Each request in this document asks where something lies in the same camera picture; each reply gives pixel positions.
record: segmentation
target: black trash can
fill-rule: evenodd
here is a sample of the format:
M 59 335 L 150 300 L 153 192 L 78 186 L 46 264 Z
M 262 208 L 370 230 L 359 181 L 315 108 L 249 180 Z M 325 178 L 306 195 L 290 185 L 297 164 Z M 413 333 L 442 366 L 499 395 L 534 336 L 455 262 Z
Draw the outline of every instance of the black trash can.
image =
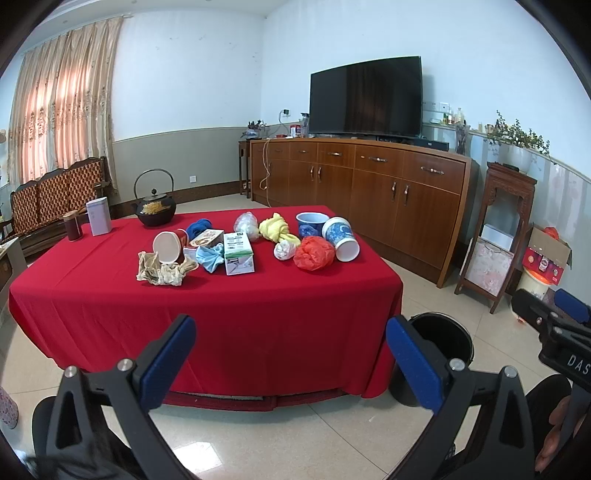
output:
M 409 322 L 421 337 L 433 342 L 448 360 L 459 358 L 466 365 L 470 365 L 474 360 L 472 337 L 462 325 L 449 315 L 436 312 L 421 313 L 412 317 Z M 388 389 L 401 404 L 418 407 L 417 398 L 398 364 L 394 365 Z

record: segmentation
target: yellow cloth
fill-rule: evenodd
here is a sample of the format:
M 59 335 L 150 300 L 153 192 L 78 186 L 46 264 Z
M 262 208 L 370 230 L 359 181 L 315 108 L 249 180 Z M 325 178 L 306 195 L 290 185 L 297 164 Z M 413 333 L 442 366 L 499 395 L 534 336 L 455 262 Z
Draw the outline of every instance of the yellow cloth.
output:
M 259 225 L 259 230 L 263 237 L 278 244 L 281 240 L 287 240 L 295 246 L 299 246 L 300 239 L 290 233 L 290 227 L 287 225 L 285 219 L 274 213 L 272 218 L 263 220 Z

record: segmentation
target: ceiling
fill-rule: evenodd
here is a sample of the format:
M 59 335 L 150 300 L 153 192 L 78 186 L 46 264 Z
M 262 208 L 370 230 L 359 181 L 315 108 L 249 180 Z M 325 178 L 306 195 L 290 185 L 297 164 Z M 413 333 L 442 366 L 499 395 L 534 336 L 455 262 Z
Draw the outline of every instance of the ceiling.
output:
M 21 51 L 78 26 L 121 14 L 174 8 L 217 8 L 252 13 L 262 17 L 288 0 L 66 0 L 33 32 Z

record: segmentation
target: wooden sofa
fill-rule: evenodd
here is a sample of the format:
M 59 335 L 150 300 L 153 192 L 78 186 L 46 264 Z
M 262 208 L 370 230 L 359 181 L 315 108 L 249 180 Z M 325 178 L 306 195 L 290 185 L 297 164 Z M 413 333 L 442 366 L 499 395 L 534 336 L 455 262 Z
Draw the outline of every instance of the wooden sofa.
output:
M 20 185 L 10 195 L 12 218 L 0 223 L 2 243 L 19 237 L 25 257 L 55 245 L 66 236 L 62 216 L 86 212 L 86 202 L 104 196 L 105 168 L 106 157 L 90 157 Z

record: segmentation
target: potted plant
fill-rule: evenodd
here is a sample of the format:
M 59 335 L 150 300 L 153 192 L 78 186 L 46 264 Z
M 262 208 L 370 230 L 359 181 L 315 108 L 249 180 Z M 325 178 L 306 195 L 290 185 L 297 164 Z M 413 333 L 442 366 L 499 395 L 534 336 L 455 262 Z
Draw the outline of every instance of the potted plant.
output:
M 487 138 L 491 145 L 506 144 L 508 146 L 506 155 L 503 155 L 506 158 L 506 163 L 516 166 L 523 173 L 527 173 L 534 159 L 532 150 L 544 155 L 550 155 L 549 140 L 544 142 L 544 138 L 537 135 L 532 129 L 529 129 L 529 133 L 525 133 L 517 119 L 515 119 L 513 125 L 508 125 L 500 111 L 497 110 L 496 113 L 499 118 L 492 130 L 487 134 Z
M 262 120 L 248 122 L 248 125 L 246 126 L 247 130 L 242 134 L 242 136 L 249 140 L 259 138 L 261 136 L 261 129 L 265 128 L 266 126 L 267 125 Z

